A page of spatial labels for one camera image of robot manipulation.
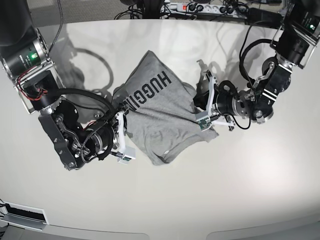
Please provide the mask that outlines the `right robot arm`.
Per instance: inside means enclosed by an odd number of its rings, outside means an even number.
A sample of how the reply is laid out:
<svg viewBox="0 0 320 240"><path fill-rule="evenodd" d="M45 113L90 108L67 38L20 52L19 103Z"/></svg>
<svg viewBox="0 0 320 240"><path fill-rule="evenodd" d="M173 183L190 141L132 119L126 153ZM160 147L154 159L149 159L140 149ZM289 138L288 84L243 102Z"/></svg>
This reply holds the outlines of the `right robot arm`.
<svg viewBox="0 0 320 240"><path fill-rule="evenodd" d="M26 111L39 122L67 170L78 170L94 159L112 155L122 164L136 157L125 141L125 108L84 89L67 88L59 76L25 0L0 3L0 62ZM105 106L95 121L83 127L78 105L66 99L78 95Z"/></svg>

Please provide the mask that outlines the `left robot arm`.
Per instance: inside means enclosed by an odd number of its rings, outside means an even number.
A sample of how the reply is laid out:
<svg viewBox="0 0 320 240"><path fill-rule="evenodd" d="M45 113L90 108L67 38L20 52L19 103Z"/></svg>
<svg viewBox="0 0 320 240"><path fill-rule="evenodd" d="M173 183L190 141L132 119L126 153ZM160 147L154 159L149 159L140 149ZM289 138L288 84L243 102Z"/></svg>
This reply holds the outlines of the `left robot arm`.
<svg viewBox="0 0 320 240"><path fill-rule="evenodd" d="M305 66L301 61L306 53L314 52L320 42L320 2L294 0L278 28L283 30L278 40L261 38L240 50L239 71L248 82L248 90L239 91L229 80L219 82L210 69L202 70L208 90L198 93L193 102L201 109L195 118L203 131L213 125L232 129L238 124L236 116L257 124L263 124L273 116L273 104L278 95L288 89L293 67L303 69ZM264 61L262 75L254 79L244 63L248 52L259 44L268 44L275 56Z"/></svg>

